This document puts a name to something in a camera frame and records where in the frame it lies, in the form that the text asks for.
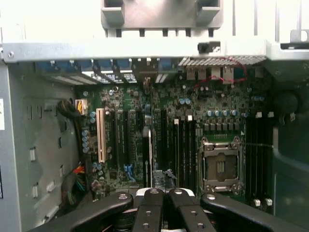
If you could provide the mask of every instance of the motherboard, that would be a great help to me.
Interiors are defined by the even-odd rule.
[[[242,69],[221,68],[221,76],[233,72],[232,81],[187,69],[163,83],[145,77],[78,87],[75,103],[83,115],[83,153],[92,160],[95,199],[157,187],[154,172],[168,170],[176,187],[197,196],[216,191],[242,200],[246,121],[273,117],[271,78],[257,77],[258,68],[248,67],[246,78]]]

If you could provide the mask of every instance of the label sticker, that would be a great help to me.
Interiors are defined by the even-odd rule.
[[[0,98],[0,131],[5,130],[3,98]]]
[[[3,199],[3,188],[2,188],[1,166],[0,166],[0,199]]]

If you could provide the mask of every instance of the white pci slot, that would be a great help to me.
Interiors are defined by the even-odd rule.
[[[106,161],[105,110],[97,109],[98,161]]]

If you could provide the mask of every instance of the cpu socket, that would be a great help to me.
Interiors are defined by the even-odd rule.
[[[240,138],[230,143],[209,143],[203,139],[203,181],[206,192],[232,191],[240,194],[243,186],[243,152]]]

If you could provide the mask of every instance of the red wire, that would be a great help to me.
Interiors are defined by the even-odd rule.
[[[241,66],[242,67],[242,69],[243,69],[243,72],[244,72],[244,74],[245,74],[245,77],[244,78],[241,78],[241,79],[238,79],[238,81],[237,82],[241,82],[241,81],[246,81],[247,80],[247,69],[246,69],[246,67],[242,64],[242,63],[240,63],[239,61],[237,61],[237,60],[235,60],[235,59],[233,59],[233,58],[231,58],[231,57],[218,57],[218,59],[224,59],[224,60],[229,60],[229,61],[231,61],[231,62],[234,62],[234,63],[237,63],[239,66]],[[233,84],[234,83],[236,83],[236,81],[235,80],[225,80],[225,79],[223,79],[222,77],[217,77],[217,76],[215,76],[215,75],[211,75],[211,76],[209,76],[208,78],[216,78],[216,79],[219,79],[219,80],[222,80],[222,81],[229,81],[229,82],[232,82]],[[195,86],[194,86],[194,88],[193,88],[193,91],[197,88],[197,87],[199,87],[200,85],[201,85],[201,83],[204,83],[204,82],[206,82],[207,81],[207,78],[205,79],[205,80],[201,80],[198,84],[196,84]]]

